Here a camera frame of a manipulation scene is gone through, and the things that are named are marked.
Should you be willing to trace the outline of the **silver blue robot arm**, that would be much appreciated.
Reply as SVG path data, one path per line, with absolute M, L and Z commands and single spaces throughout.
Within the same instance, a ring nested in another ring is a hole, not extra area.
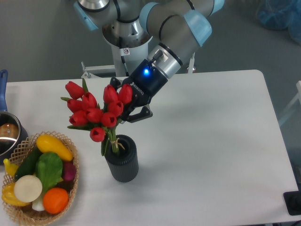
M 132 103 L 122 122 L 152 116 L 149 104 L 212 32 L 207 18 L 222 0 L 173 0 L 166 4 L 140 0 L 77 0 L 74 8 L 90 30 L 100 29 L 111 46 L 113 66 L 84 67 L 86 75 L 115 72 L 111 85 L 129 84 Z

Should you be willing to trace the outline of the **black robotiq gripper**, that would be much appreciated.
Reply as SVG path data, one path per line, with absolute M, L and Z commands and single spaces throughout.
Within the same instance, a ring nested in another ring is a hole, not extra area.
M 111 78 L 110 85 L 116 92 L 123 89 L 124 84 L 130 85 L 133 96 L 137 95 L 137 100 L 132 100 L 134 108 L 143 106 L 139 113 L 128 115 L 122 119 L 121 124 L 125 122 L 134 123 L 152 117 L 153 113 L 148 104 L 166 83 L 167 78 L 146 59 L 125 80 L 116 77 Z

